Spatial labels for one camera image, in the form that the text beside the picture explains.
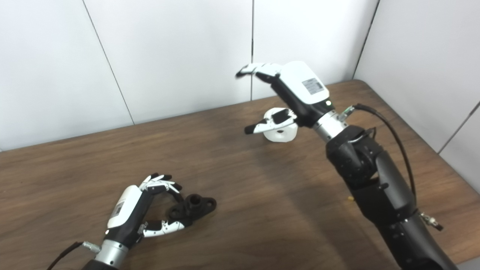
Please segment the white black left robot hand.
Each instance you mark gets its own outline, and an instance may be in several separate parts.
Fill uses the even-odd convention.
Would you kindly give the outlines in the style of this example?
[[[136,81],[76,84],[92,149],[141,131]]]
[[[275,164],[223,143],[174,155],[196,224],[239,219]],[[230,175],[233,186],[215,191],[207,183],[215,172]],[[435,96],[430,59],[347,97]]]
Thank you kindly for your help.
[[[190,226],[190,222],[144,220],[156,195],[167,192],[177,202],[183,201],[182,187],[171,179],[171,175],[154,173],[139,186],[128,186],[110,215],[105,239],[131,249],[145,237],[171,234]]]

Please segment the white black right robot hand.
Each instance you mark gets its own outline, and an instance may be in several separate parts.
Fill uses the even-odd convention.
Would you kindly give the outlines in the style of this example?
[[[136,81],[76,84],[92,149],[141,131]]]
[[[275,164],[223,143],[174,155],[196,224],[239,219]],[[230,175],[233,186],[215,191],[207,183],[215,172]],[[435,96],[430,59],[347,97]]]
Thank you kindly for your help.
[[[275,113],[271,118],[272,129],[295,123],[300,128],[315,130],[323,140],[329,141],[346,128],[335,112],[328,88],[303,61],[285,65],[251,63],[242,67],[235,77],[246,75],[269,84],[292,111]]]

